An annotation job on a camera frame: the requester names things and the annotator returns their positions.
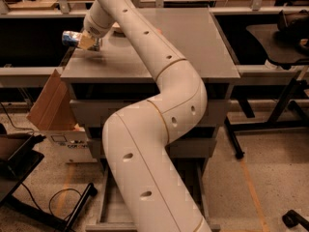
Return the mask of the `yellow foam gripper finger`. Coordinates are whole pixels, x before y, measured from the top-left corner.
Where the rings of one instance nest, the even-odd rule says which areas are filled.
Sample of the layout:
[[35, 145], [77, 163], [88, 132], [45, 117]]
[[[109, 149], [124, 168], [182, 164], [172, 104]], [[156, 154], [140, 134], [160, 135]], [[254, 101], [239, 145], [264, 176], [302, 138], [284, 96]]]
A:
[[96, 44], [96, 39], [87, 31], [81, 33], [78, 47], [81, 49], [89, 50]]

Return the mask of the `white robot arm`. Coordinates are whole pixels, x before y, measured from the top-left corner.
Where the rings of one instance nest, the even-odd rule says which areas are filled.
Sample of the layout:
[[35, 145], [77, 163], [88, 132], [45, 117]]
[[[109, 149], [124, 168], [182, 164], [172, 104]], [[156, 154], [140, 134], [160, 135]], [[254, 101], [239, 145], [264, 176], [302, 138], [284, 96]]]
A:
[[113, 24], [120, 25], [159, 90], [113, 113], [102, 130], [108, 165], [137, 231], [211, 232], [165, 150], [203, 118], [204, 82], [131, 0], [95, 0], [84, 19], [86, 40], [104, 37]]

